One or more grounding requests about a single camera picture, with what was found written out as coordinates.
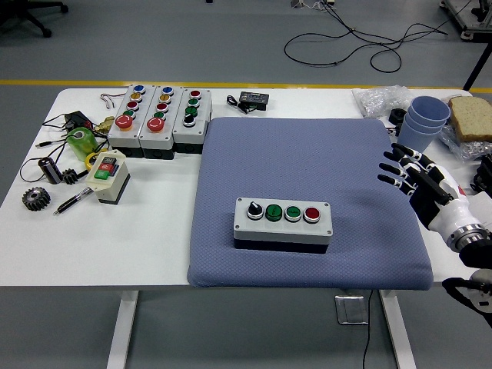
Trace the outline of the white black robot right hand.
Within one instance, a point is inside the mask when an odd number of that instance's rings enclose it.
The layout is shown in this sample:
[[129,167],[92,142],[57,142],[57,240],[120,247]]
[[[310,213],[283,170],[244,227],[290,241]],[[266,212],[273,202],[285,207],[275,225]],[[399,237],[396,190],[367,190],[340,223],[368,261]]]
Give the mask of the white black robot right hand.
[[384,157],[393,163],[381,163],[384,175],[377,178],[398,188],[420,223],[446,241],[467,231],[485,233],[484,226],[469,209],[470,203],[461,186],[443,166],[419,151],[394,143]]

